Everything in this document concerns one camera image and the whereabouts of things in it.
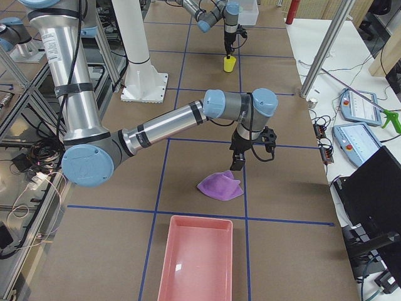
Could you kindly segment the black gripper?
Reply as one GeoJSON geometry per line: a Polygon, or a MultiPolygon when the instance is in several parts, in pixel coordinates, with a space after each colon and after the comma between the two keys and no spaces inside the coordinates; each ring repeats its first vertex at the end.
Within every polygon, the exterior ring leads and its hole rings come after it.
{"type": "Polygon", "coordinates": [[[232,58],[231,53],[234,52],[233,44],[236,41],[236,36],[237,36],[236,32],[234,32],[234,33],[229,33],[227,31],[224,32],[224,47],[225,47],[226,53],[228,53],[226,55],[226,58],[228,60],[230,60],[232,58]]]}
{"type": "Polygon", "coordinates": [[[245,165],[244,153],[251,148],[251,140],[245,139],[239,135],[238,131],[235,130],[231,137],[230,150],[233,151],[232,155],[232,171],[241,171],[245,165]]]}

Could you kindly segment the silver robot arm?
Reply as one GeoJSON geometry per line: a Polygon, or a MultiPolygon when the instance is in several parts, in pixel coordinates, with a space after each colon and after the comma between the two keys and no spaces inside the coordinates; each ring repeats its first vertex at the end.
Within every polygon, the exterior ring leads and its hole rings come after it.
{"type": "Polygon", "coordinates": [[[238,47],[234,47],[237,35],[247,41],[247,31],[239,24],[240,5],[235,1],[211,1],[213,8],[207,11],[201,8],[201,1],[180,0],[165,1],[166,4],[174,7],[184,8],[197,22],[198,28],[208,32],[220,20],[224,23],[224,47],[226,60],[233,61],[233,53],[238,47]]]}
{"type": "MultiPolygon", "coordinates": [[[[71,182],[85,187],[99,186],[139,150],[218,118],[238,123],[231,139],[230,170],[242,169],[246,161],[244,153],[249,149],[261,162],[274,160],[276,134],[266,124],[275,113],[278,99],[266,88],[241,94],[208,90],[203,101],[191,102],[134,129],[111,133],[102,126],[81,44],[81,26],[95,25],[96,1],[19,2],[26,8],[30,25],[39,31],[44,44],[66,125],[61,168],[71,182]],[[254,150],[255,143],[264,145],[271,158],[260,158],[254,150]]],[[[190,13],[204,33],[222,19],[224,59],[234,59],[232,45],[237,34],[246,37],[238,22],[239,3],[211,1],[214,7],[205,11],[201,9],[201,1],[175,2],[190,13]]],[[[128,63],[123,100],[162,102],[168,74],[159,73],[151,64],[139,1],[112,3],[128,63]]]]}

